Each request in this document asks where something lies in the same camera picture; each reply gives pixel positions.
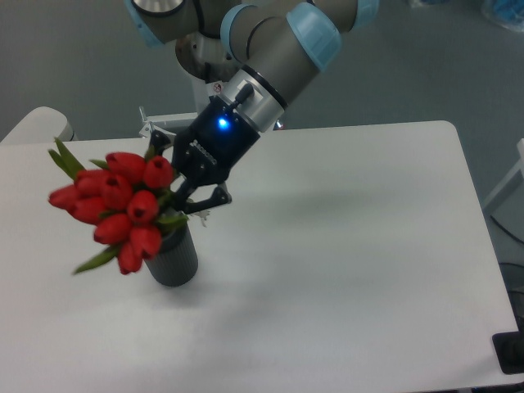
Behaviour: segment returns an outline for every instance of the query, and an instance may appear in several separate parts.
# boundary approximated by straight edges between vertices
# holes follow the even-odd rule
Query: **white chair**
[[[482,210],[491,215],[514,192],[524,180],[524,139],[517,143],[520,159],[491,190],[482,202]]]
[[[0,142],[0,145],[52,142],[54,138],[64,142],[78,140],[75,131],[62,113],[41,106],[22,119]]]

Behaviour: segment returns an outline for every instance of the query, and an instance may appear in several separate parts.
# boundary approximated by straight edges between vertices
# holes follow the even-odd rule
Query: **gray cylinder vase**
[[[191,280],[198,269],[198,257],[187,224],[164,237],[160,252],[145,262],[153,278],[167,287]]]

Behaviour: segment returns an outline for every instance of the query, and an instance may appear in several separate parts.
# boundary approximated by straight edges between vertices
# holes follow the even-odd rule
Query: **tulip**
[[[137,272],[142,267],[142,258],[135,255],[131,243],[126,242],[120,249],[118,265],[122,274]]]
[[[133,197],[133,188],[124,176],[110,174],[101,186],[102,199],[108,209],[125,210]]]
[[[149,224],[158,215],[158,202],[146,190],[137,192],[128,204],[128,216],[136,224]]]
[[[95,242],[117,244],[128,239],[133,223],[125,213],[110,215],[104,219],[93,235]]]
[[[76,175],[76,189],[82,197],[99,197],[108,174],[110,172],[104,169],[80,170]]]
[[[142,181],[146,161],[138,154],[110,153],[106,156],[106,161],[111,172],[124,176],[131,184]]]
[[[169,187],[173,182],[173,167],[162,156],[151,158],[144,170],[143,181],[149,188]]]
[[[129,242],[133,246],[135,255],[145,260],[150,260],[160,251],[162,235],[160,230],[154,225],[146,227],[133,227],[129,234]]]
[[[106,205],[100,196],[80,199],[67,211],[78,221],[98,225],[102,219],[100,213],[106,210]]]
[[[59,188],[49,194],[49,203],[59,209],[71,209],[78,199],[80,199],[80,193],[74,184]]]

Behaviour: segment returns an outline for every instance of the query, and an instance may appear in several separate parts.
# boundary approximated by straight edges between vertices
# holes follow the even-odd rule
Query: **gray floor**
[[[287,126],[448,120],[485,197],[524,138],[524,34],[485,20],[481,3],[382,0],[373,24],[347,34],[328,72],[290,107]],[[0,138],[38,106],[64,113],[82,139],[136,137],[141,105],[152,115],[193,111],[174,46],[147,49],[120,0],[1,1],[0,75]],[[523,197],[496,212],[520,237]],[[524,263],[522,247],[490,231],[500,260]]]

